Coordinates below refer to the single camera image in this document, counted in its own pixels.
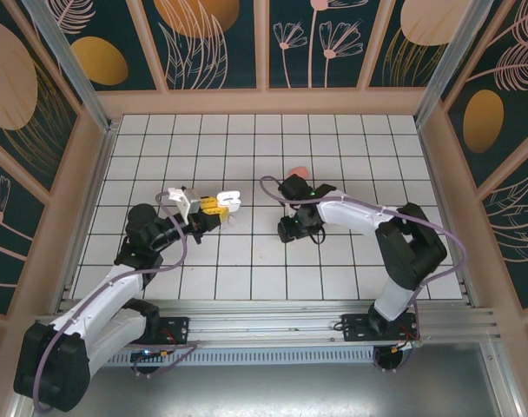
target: wallpaper panel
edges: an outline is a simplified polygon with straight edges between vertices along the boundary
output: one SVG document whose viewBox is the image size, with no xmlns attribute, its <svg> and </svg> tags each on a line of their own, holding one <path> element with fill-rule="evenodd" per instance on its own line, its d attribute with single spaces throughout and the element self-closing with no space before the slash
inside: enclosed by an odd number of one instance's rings
<svg viewBox="0 0 528 417">
<path fill-rule="evenodd" d="M 379 5 L 271 0 L 270 88 L 356 87 Z"/>
<path fill-rule="evenodd" d="M 528 159 L 484 199 L 485 211 L 523 308 L 528 308 Z"/>
<path fill-rule="evenodd" d="M 76 112 L 0 2 L 0 146 L 51 189 Z"/>
<path fill-rule="evenodd" d="M 169 89 L 254 89 L 253 0 L 142 0 Z"/>
<path fill-rule="evenodd" d="M 477 186 L 528 137 L 528 0 L 518 0 L 448 111 Z"/>
<path fill-rule="evenodd" d="M 0 168 L 0 314 L 7 314 L 44 206 Z"/>
<path fill-rule="evenodd" d="M 46 0 L 46 4 L 96 91 L 155 89 L 125 0 Z"/>
<path fill-rule="evenodd" d="M 370 87 L 425 87 L 470 0 L 396 0 Z"/>
</svg>

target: flower illustration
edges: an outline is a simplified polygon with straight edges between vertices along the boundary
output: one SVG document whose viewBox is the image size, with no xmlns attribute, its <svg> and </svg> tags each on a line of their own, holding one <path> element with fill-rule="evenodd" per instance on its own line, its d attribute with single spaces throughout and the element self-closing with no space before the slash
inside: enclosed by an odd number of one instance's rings
<svg viewBox="0 0 528 417">
<path fill-rule="evenodd" d="M 358 27 L 358 23 L 339 23 L 332 32 L 332 22 L 320 25 L 320 41 L 326 58 L 324 87 L 327 87 L 327 70 L 330 59 L 357 55 L 362 52 L 363 45 L 357 42 L 360 39 Z"/>
<path fill-rule="evenodd" d="M 283 70 L 285 71 L 285 79 L 287 81 L 287 87 L 291 88 L 289 82 L 289 74 L 287 73 L 287 62 L 285 58 L 285 51 L 291 48 L 299 48 L 308 43 L 307 37 L 304 35 L 304 30 L 301 28 L 300 23 L 287 23 L 285 28 L 282 23 L 276 23 L 274 25 L 275 38 L 281 48 L 281 55 L 283 57 Z"/>
</svg>

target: white tile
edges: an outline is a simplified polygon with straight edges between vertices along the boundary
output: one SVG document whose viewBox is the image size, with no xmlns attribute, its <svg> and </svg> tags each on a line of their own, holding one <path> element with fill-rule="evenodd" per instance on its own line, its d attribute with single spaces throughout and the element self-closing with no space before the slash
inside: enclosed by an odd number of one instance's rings
<svg viewBox="0 0 528 417">
<path fill-rule="evenodd" d="M 73 299 L 81 300 L 87 296 L 98 284 L 100 284 L 100 282 L 102 282 L 110 269 L 110 265 L 104 267 L 81 267 L 81 272 L 79 273 L 75 285 Z"/>
<path fill-rule="evenodd" d="M 285 300 L 284 267 L 253 267 L 252 300 Z"/>
<path fill-rule="evenodd" d="M 183 267 L 180 298 L 182 300 L 213 300 L 216 267 Z"/>
<path fill-rule="evenodd" d="M 182 268 L 159 272 L 144 291 L 144 300 L 176 300 L 179 297 Z"/>
<path fill-rule="evenodd" d="M 376 181 L 376 196 L 382 206 L 403 206 L 407 203 L 402 181 Z"/>
<path fill-rule="evenodd" d="M 339 135 L 341 156 L 368 156 L 364 135 Z"/>
<path fill-rule="evenodd" d="M 447 269 L 449 267 L 440 267 L 434 274 L 446 271 Z M 463 298 L 455 273 L 431 281 L 428 283 L 428 289 L 433 300 L 461 300 Z"/>
<path fill-rule="evenodd" d="M 389 276 L 384 267 L 357 267 L 359 298 L 375 300 L 382 293 Z"/>
<path fill-rule="evenodd" d="M 345 181 L 345 192 L 362 202 L 376 204 L 376 191 L 372 181 Z"/>
<path fill-rule="evenodd" d="M 223 189 L 224 191 L 239 191 L 241 193 L 241 206 L 249 207 L 253 205 L 253 184 L 253 181 L 226 180 Z"/>
<path fill-rule="evenodd" d="M 420 139 L 417 135 L 393 135 L 398 156 L 422 156 Z"/>
<path fill-rule="evenodd" d="M 405 181 L 406 196 L 409 202 L 419 206 L 435 206 L 436 197 L 429 181 Z"/>
<path fill-rule="evenodd" d="M 277 235 L 278 223 L 283 215 L 282 206 L 255 207 L 253 233 L 255 235 Z"/>
<path fill-rule="evenodd" d="M 374 237 L 354 235 L 352 238 L 355 265 L 384 265 L 380 246 Z"/>
<path fill-rule="evenodd" d="M 362 119 L 360 115 L 335 115 L 337 133 L 340 135 L 362 134 Z"/>
<path fill-rule="evenodd" d="M 223 182 L 221 180 L 200 181 L 193 182 L 193 188 L 200 197 L 216 197 L 218 193 L 222 192 Z"/>
<path fill-rule="evenodd" d="M 166 135 L 174 131 L 175 115 L 150 115 L 147 135 Z"/>
<path fill-rule="evenodd" d="M 389 124 L 394 134 L 416 135 L 417 133 L 414 118 L 409 115 L 389 116 Z"/>
<path fill-rule="evenodd" d="M 374 156 L 370 158 L 374 180 L 400 180 L 401 171 L 397 158 L 393 156 Z"/>
<path fill-rule="evenodd" d="M 228 156 L 225 178 L 228 180 L 252 180 L 254 158 L 252 156 Z"/>
<path fill-rule="evenodd" d="M 141 154 L 143 135 L 119 135 L 115 141 L 112 156 L 139 156 Z"/>
<path fill-rule="evenodd" d="M 123 231 L 127 207 L 99 207 L 90 233 L 120 235 Z"/>
<path fill-rule="evenodd" d="M 327 236 L 320 245 L 320 261 L 322 265 L 353 265 L 351 237 Z"/>
<path fill-rule="evenodd" d="M 129 205 L 135 206 L 136 204 L 150 204 L 155 206 L 155 197 L 157 194 L 162 192 L 163 181 L 135 181 L 133 186 L 133 194 L 131 195 L 131 201 Z"/>
<path fill-rule="evenodd" d="M 386 115 L 363 115 L 362 122 L 366 134 L 390 134 L 389 122 Z"/>
<path fill-rule="evenodd" d="M 405 180 L 429 180 L 428 168 L 424 158 L 419 157 L 400 157 L 399 165 L 401 174 Z"/>
<path fill-rule="evenodd" d="M 226 155 L 226 135 L 201 135 L 198 141 L 199 156 Z"/>
<path fill-rule="evenodd" d="M 189 242 L 185 265 L 215 265 L 218 260 L 218 236 L 204 235 L 200 245 Z"/>
<path fill-rule="evenodd" d="M 250 300 L 250 267 L 218 267 L 216 300 Z"/>
<path fill-rule="evenodd" d="M 287 265 L 320 265 L 318 245 L 310 237 L 289 242 L 287 248 Z"/>
<path fill-rule="evenodd" d="M 173 135 L 171 137 L 170 156 L 196 156 L 197 150 L 197 135 Z"/>
<path fill-rule="evenodd" d="M 338 156 L 315 156 L 313 172 L 317 181 L 341 179 L 341 159 Z"/>
<path fill-rule="evenodd" d="M 254 133 L 254 115 L 229 116 L 228 133 Z"/>
<path fill-rule="evenodd" d="M 220 236 L 218 264 L 226 266 L 250 265 L 252 239 L 251 235 Z"/>
<path fill-rule="evenodd" d="M 322 267 L 325 300 L 357 300 L 357 279 L 354 267 Z"/>
<path fill-rule="evenodd" d="M 305 178 L 305 180 L 310 181 L 310 185 L 312 185 L 311 181 L 313 180 L 314 175 L 312 158 L 310 156 L 285 156 L 283 158 L 284 177 L 289 175 L 291 169 L 298 167 L 304 167 L 307 169 L 309 177 Z"/>
<path fill-rule="evenodd" d="M 309 133 L 308 115 L 283 115 L 283 133 Z"/>
<path fill-rule="evenodd" d="M 345 180 L 372 180 L 370 162 L 366 157 L 343 156 L 341 157 L 341 166 Z"/>
<path fill-rule="evenodd" d="M 285 156 L 310 155 L 310 136 L 309 135 L 284 135 L 283 136 L 283 155 Z"/>
<path fill-rule="evenodd" d="M 254 155 L 254 135 L 229 135 L 228 156 Z"/>
<path fill-rule="evenodd" d="M 195 178 L 195 157 L 171 156 L 168 158 L 166 180 L 193 180 Z"/>
<path fill-rule="evenodd" d="M 285 244 L 278 235 L 253 237 L 253 265 L 284 265 Z"/>
<path fill-rule="evenodd" d="M 148 115 L 124 115 L 119 133 L 120 135 L 144 135 L 148 122 Z"/>
<path fill-rule="evenodd" d="M 196 159 L 196 180 L 221 180 L 223 179 L 224 158 L 214 156 L 199 156 Z"/>
<path fill-rule="evenodd" d="M 264 175 L 283 180 L 283 158 L 281 156 L 256 156 L 254 158 L 254 179 L 258 181 Z"/>
<path fill-rule="evenodd" d="M 111 158 L 107 180 L 134 180 L 139 158 L 118 156 Z"/>
<path fill-rule="evenodd" d="M 128 206 L 132 190 L 132 181 L 106 181 L 102 189 L 100 205 Z"/>
<path fill-rule="evenodd" d="M 165 156 L 145 156 L 139 161 L 136 180 L 162 180 L 166 174 L 168 158 Z"/>
<path fill-rule="evenodd" d="M 201 115 L 177 115 L 175 117 L 174 133 L 198 135 L 201 131 Z"/>
<path fill-rule="evenodd" d="M 121 239 L 121 235 L 91 235 L 82 263 L 111 265 L 116 258 Z"/>
<path fill-rule="evenodd" d="M 256 133 L 281 133 L 281 115 L 256 115 Z"/>
<path fill-rule="evenodd" d="M 319 267 L 287 267 L 289 300 L 322 300 Z"/>
<path fill-rule="evenodd" d="M 221 235 L 250 235 L 253 232 L 253 208 L 240 207 L 230 213 L 228 219 L 221 225 Z"/>
<path fill-rule="evenodd" d="M 340 156 L 337 135 L 310 135 L 313 156 Z"/>
<path fill-rule="evenodd" d="M 336 134 L 334 115 L 310 115 L 310 133 L 317 134 Z"/>
<path fill-rule="evenodd" d="M 227 133 L 228 115 L 203 115 L 201 133 Z"/>
<path fill-rule="evenodd" d="M 142 145 L 142 156 L 168 156 L 171 135 L 146 135 Z"/>
<path fill-rule="evenodd" d="M 391 135 L 366 135 L 366 145 L 370 156 L 395 156 Z"/>
<path fill-rule="evenodd" d="M 452 253 L 449 250 L 449 246 L 447 246 L 447 237 L 444 235 L 440 236 L 439 239 L 442 241 L 442 243 L 445 246 L 445 250 L 447 250 L 447 257 L 441 262 L 442 265 L 453 265 L 453 257 Z"/>
<path fill-rule="evenodd" d="M 264 187 L 272 194 L 282 197 L 275 182 L 266 181 Z M 254 183 L 254 205 L 255 206 L 280 206 L 280 204 L 262 190 L 260 183 Z"/>
<path fill-rule="evenodd" d="M 281 135 L 256 135 L 254 154 L 257 156 L 281 156 L 283 143 Z"/>
</svg>

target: metal base plate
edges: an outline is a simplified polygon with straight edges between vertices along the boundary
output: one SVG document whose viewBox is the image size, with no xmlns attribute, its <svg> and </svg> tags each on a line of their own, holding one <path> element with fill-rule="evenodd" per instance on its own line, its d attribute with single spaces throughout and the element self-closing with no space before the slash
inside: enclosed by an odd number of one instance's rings
<svg viewBox="0 0 528 417">
<path fill-rule="evenodd" d="M 368 314 L 344 314 L 341 316 L 341 324 L 345 341 L 393 341 L 396 343 L 408 338 L 405 331 L 411 335 L 411 338 L 417 337 L 414 313 L 401 315 L 384 336 L 377 334 L 368 326 Z"/>
</svg>

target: gray metal floor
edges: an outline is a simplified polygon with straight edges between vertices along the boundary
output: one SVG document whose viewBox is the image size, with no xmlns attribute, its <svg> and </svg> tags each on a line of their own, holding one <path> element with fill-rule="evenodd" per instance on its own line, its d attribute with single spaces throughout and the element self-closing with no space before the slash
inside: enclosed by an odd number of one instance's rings
<svg viewBox="0 0 528 417">
<path fill-rule="evenodd" d="M 372 365 L 179 367 L 153 380 L 102 369 L 68 414 L 106 417 L 491 417 L 479 349 L 430 345 L 396 374 Z"/>
</svg>

